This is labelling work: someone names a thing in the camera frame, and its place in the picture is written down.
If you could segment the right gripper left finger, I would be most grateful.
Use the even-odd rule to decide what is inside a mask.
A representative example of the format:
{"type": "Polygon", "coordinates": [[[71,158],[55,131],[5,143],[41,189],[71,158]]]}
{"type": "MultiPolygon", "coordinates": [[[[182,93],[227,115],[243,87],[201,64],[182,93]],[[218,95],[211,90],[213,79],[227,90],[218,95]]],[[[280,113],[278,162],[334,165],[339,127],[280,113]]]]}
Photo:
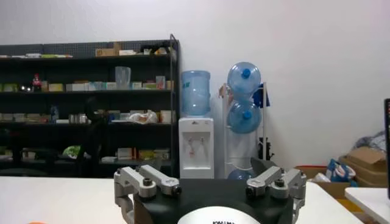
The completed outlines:
{"type": "Polygon", "coordinates": [[[115,204],[121,208],[126,223],[135,223],[133,202],[129,195],[138,194],[150,199],[156,196],[157,189],[168,196],[178,196],[182,189],[179,180],[169,177],[150,165],[140,166],[138,170],[122,167],[114,173],[115,204]]]}

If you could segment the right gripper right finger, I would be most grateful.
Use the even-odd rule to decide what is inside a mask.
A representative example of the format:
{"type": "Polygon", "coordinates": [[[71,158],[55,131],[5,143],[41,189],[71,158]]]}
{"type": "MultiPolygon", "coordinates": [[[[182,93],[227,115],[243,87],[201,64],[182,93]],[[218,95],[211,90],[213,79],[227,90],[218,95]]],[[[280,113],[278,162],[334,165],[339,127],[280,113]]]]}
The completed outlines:
{"type": "Polygon", "coordinates": [[[307,176],[299,169],[285,171],[274,162],[259,158],[252,157],[250,164],[256,176],[246,181],[246,197],[254,200],[269,192],[275,199],[291,198],[291,223],[296,223],[300,209],[305,206],[307,176]]]}

